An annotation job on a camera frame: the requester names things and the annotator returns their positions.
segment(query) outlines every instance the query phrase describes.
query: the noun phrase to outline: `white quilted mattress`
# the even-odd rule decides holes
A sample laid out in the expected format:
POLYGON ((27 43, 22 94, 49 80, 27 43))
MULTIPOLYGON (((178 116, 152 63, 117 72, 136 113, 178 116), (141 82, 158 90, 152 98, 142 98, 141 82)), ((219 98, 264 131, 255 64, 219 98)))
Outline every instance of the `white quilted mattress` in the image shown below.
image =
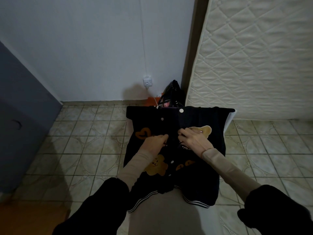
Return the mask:
POLYGON ((209 0, 187 106, 313 118, 313 0, 209 0))

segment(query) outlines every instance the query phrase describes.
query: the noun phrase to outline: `tiled floor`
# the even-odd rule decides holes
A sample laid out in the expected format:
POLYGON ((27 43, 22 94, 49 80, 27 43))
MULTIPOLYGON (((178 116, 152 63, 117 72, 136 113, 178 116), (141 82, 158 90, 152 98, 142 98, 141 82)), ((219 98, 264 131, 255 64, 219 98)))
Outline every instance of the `tiled floor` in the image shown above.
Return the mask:
MULTIPOLYGON (((122 168, 129 135, 127 105, 64 107, 13 198, 65 203, 75 212, 122 168)), ((235 120, 225 133, 226 157, 313 211, 313 122, 235 120)), ((224 234, 259 234, 245 227, 242 200, 222 179, 217 200, 224 234)), ((118 234, 127 234, 120 228, 118 234)))

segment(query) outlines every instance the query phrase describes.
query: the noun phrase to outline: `cabinet door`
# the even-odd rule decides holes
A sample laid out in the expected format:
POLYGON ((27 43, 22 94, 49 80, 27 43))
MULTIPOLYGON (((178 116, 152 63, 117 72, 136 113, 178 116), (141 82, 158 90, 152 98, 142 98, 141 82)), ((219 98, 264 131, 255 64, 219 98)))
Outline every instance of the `cabinet door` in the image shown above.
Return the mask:
POLYGON ((18 186, 61 107, 0 43, 0 192, 18 186))

